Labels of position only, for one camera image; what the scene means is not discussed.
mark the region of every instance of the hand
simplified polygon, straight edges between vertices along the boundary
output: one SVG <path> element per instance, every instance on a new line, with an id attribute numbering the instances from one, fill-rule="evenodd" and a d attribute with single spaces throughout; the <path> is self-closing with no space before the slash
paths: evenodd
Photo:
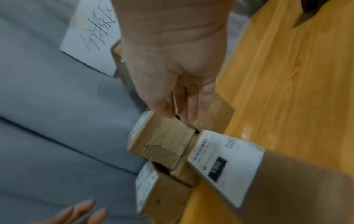
<path id="1" fill-rule="evenodd" d="M 56 216 L 35 224 L 73 224 L 76 220 L 86 215 L 95 206 L 95 201 L 89 200 L 70 207 L 60 212 Z M 101 209 L 93 215 L 87 217 L 80 224 L 101 224 L 108 216 L 107 209 Z"/>
<path id="2" fill-rule="evenodd" d="M 233 0 L 112 0 L 125 61 L 140 98 L 183 123 L 204 116 L 226 54 Z"/>

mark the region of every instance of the wooden surface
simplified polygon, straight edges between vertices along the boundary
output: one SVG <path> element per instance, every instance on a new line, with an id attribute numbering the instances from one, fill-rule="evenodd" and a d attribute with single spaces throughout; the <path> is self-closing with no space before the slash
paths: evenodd
<path id="1" fill-rule="evenodd" d="M 217 83 L 234 108 L 225 134 L 354 177 L 354 0 L 312 18 L 300 0 L 269 0 Z M 201 182 L 181 224 L 238 224 Z"/>

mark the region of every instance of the wood grain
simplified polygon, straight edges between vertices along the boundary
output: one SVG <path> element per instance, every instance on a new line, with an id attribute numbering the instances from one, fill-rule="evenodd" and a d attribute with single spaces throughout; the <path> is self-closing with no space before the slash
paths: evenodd
<path id="1" fill-rule="evenodd" d="M 300 1 L 269 0 L 217 83 L 235 109 L 225 134 L 354 178 L 353 12 L 353 0 L 330 0 L 307 18 Z M 201 182 L 181 221 L 194 223 L 239 221 Z"/>

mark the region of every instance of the white paper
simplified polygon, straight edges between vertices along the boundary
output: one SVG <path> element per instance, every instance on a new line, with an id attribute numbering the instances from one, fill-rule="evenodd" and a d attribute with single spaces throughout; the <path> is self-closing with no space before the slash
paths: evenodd
<path id="1" fill-rule="evenodd" d="M 204 131 L 188 162 L 233 206 L 239 208 L 263 154 L 262 148 L 250 142 Z"/>
<path id="2" fill-rule="evenodd" d="M 141 127 L 143 127 L 143 125 L 145 124 L 146 120 L 149 118 L 150 114 L 152 114 L 152 111 L 145 111 L 144 113 L 142 113 L 142 115 L 140 116 L 139 120 L 136 122 L 136 124 L 134 125 L 133 129 L 130 131 L 130 137 L 133 140 L 136 135 L 139 133 Z"/>
<path id="3" fill-rule="evenodd" d="M 135 181 L 136 210 L 140 212 L 148 195 L 157 181 L 157 172 L 151 162 L 147 162 Z"/>
<path id="4" fill-rule="evenodd" d="M 60 50 L 113 76 L 116 70 L 111 47 L 121 38 L 110 0 L 81 0 Z"/>

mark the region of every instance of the wooden table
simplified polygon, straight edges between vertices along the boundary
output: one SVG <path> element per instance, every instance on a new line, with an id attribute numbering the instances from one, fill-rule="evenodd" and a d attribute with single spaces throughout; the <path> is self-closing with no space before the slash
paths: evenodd
<path id="1" fill-rule="evenodd" d="M 330 0 L 310 19 L 300 0 L 269 0 L 216 91 L 236 110 L 226 135 L 354 177 L 354 0 Z M 239 223 L 205 182 L 181 221 L 199 223 Z"/>

